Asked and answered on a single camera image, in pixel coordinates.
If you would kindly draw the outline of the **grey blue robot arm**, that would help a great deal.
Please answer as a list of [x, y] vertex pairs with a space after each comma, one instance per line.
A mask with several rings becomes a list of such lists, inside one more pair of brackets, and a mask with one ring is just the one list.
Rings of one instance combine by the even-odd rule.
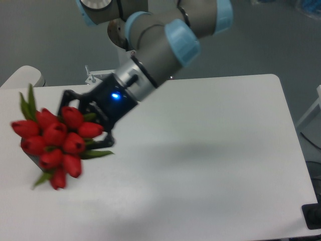
[[170, 76], [200, 54], [199, 40], [229, 29], [233, 23], [230, 1], [176, 1], [166, 13], [153, 14], [147, 1], [77, 1], [89, 25], [119, 20], [122, 47], [134, 51], [113, 73], [84, 94], [65, 90], [60, 105], [78, 100], [81, 113], [96, 114], [107, 133], [88, 143], [91, 150], [113, 146], [112, 129], [129, 111]]

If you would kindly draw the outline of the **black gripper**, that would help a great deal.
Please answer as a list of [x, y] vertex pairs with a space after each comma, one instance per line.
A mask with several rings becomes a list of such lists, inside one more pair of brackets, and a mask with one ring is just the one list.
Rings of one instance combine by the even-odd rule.
[[62, 93], [57, 115], [62, 115], [62, 108], [70, 106], [70, 102], [78, 100], [77, 109], [83, 114], [86, 109], [97, 114], [99, 123], [107, 135], [101, 141], [89, 141], [87, 150], [109, 148], [115, 144], [111, 130], [116, 122], [138, 105], [137, 100], [120, 84], [115, 74], [110, 74], [96, 85], [90, 92], [79, 94], [67, 89]]

